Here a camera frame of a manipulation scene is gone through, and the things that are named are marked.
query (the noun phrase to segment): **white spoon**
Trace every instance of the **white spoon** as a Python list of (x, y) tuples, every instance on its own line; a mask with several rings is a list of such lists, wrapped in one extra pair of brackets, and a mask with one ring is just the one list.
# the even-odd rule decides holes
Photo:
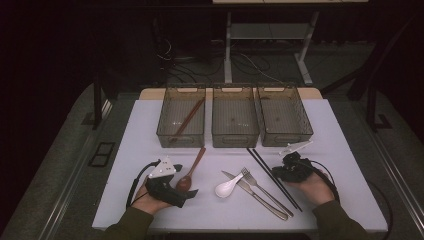
[(232, 180), (221, 183), (218, 186), (215, 187), (215, 193), (220, 198), (226, 198), (230, 196), (230, 194), (233, 192), (234, 187), (236, 186), (237, 182), (243, 178), (243, 173), (240, 173), (237, 175), (237, 177), (233, 178)]

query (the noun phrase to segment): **ceramic spoon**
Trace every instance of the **ceramic spoon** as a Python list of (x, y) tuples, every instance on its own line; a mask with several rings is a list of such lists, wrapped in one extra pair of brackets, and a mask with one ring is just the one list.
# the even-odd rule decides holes
[(215, 193), (220, 198), (226, 198), (230, 196), (230, 194), (233, 192), (234, 187), (236, 186), (237, 182), (243, 178), (243, 173), (240, 173), (232, 180), (221, 183), (218, 186), (215, 187)]
[(206, 148), (200, 149), (199, 153), (197, 154), (196, 160), (194, 160), (193, 166), (191, 166), (190, 171), (182, 177), (178, 182), (175, 188), (180, 192), (188, 192), (191, 187), (191, 174), (193, 174), (194, 169), (196, 168), (197, 164), (200, 162), (200, 159), (202, 159), (203, 154), (205, 153)]

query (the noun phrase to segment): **black chopsticks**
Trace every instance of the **black chopsticks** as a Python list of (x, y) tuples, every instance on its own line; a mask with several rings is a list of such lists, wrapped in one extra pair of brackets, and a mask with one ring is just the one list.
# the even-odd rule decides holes
[(249, 148), (246, 148), (247, 151), (252, 155), (252, 157), (256, 160), (256, 162), (259, 164), (259, 166), (262, 167), (262, 169), (268, 174), (268, 176), (274, 181), (274, 183), (277, 185), (277, 187), (284, 193), (284, 195), (289, 199), (289, 201), (293, 204), (293, 206), (296, 209), (299, 209), (301, 212), (302, 209), (300, 206), (296, 203), (296, 201), (293, 199), (293, 197), (290, 195), (290, 193), (287, 191), (287, 189), (284, 187), (284, 185), (278, 181), (274, 176), (272, 176), (271, 169), (268, 167), (268, 165), (265, 163), (265, 161), (262, 159), (261, 155), (255, 150), (250, 150)]

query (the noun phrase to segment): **hand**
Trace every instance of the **hand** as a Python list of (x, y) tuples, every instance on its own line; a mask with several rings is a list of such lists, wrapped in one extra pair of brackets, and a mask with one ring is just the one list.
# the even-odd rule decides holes
[(140, 196), (142, 197), (134, 201), (131, 207), (137, 208), (151, 215), (154, 215), (155, 213), (157, 213), (159, 210), (163, 208), (170, 207), (171, 204), (163, 202), (161, 200), (157, 200), (156, 198), (149, 195), (145, 186), (146, 181), (147, 181), (147, 177), (144, 179), (143, 185), (138, 190), (134, 199), (137, 199)]
[(312, 175), (303, 182), (287, 182), (287, 184), (300, 189), (309, 201), (316, 205), (321, 205), (334, 200), (333, 192), (316, 173), (312, 173)]

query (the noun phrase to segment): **wooden spoon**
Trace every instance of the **wooden spoon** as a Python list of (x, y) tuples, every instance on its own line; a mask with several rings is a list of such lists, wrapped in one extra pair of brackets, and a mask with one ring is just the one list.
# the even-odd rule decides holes
[(200, 149), (199, 153), (197, 154), (197, 158), (196, 160), (194, 160), (193, 166), (191, 166), (190, 171), (187, 173), (187, 175), (185, 175), (184, 177), (182, 177), (176, 185), (176, 189), (180, 192), (188, 192), (188, 190), (190, 190), (191, 187), (191, 174), (193, 174), (194, 169), (196, 168), (197, 164), (200, 162), (200, 159), (202, 159), (203, 154), (205, 153), (206, 148), (202, 148)]

